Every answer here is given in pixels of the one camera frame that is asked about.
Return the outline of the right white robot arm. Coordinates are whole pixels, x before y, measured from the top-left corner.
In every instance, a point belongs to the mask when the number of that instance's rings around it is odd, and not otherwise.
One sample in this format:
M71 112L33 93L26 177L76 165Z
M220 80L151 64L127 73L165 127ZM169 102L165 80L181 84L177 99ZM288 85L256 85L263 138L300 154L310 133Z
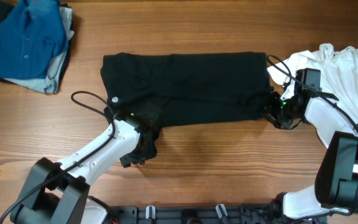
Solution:
M314 100L322 99L335 110L337 98L321 90L321 72L312 68L298 70L292 79L294 95L281 100L280 94L271 92L263 116L276 128L295 129L294 120L312 123L307 118ZM340 214L358 213L358 125L351 122L355 134L333 132L328 149L319 168L314 185L297 192L282 194L282 217L291 222Z

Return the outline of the black t-shirt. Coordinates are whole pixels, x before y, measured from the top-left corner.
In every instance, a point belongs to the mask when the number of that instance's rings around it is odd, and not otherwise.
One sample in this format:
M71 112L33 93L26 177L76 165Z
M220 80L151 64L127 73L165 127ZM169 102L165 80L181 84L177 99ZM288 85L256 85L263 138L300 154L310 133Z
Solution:
M101 78L111 108L165 127L260 119L271 92L262 52L106 55Z

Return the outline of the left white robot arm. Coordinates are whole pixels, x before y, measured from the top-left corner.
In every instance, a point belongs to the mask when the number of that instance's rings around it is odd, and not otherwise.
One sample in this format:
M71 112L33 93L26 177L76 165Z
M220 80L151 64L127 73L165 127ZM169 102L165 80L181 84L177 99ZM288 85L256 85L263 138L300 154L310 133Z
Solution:
M10 221L106 223L108 208L89 196L91 186L116 161L129 167L154 158L162 121L162 110L156 106L138 113L120 110L109 127L81 150L57 162L41 158L8 210Z

